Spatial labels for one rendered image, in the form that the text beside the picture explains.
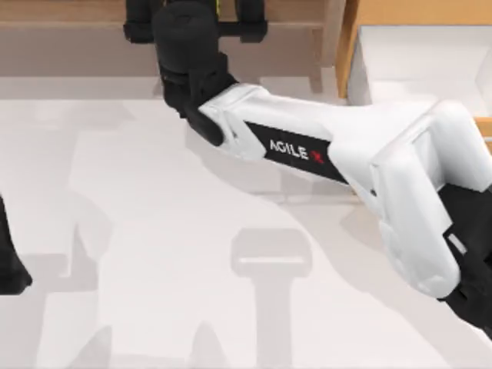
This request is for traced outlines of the brown wooden open shelf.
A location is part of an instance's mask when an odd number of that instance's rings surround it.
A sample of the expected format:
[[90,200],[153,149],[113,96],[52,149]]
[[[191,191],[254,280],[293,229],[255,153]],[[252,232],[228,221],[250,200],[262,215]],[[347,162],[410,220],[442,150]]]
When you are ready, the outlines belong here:
[[[261,43],[223,38],[233,75],[291,94],[333,87],[346,0],[266,0]],[[155,50],[123,34],[125,0],[0,0],[0,99],[153,98]]]

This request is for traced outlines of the orange wooden cupboard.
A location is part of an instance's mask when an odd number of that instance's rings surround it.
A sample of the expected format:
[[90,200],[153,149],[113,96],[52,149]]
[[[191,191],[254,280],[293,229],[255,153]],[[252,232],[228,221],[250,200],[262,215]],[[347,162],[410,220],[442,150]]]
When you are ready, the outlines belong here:
[[492,25],[492,0],[346,0],[335,59],[340,98],[362,25]]

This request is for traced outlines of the grey drawer inside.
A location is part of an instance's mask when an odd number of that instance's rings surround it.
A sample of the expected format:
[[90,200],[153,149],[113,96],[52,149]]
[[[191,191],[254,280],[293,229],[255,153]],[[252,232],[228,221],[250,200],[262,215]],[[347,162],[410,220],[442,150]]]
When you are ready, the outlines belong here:
[[492,25],[363,25],[347,99],[352,105],[455,99],[492,117]]

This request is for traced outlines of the pale wooden drawer front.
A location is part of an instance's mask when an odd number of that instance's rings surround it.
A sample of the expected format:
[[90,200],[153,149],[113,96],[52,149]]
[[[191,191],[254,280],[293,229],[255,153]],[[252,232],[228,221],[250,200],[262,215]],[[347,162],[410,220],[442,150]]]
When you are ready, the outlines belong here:
[[492,117],[475,117],[474,120],[484,138],[488,150],[492,154]]

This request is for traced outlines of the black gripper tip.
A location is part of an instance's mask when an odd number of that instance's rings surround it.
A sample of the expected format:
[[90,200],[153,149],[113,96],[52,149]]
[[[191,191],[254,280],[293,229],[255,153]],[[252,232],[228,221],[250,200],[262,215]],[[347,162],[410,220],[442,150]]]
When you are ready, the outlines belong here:
[[0,296],[20,295],[33,279],[12,240],[3,197],[0,195]]

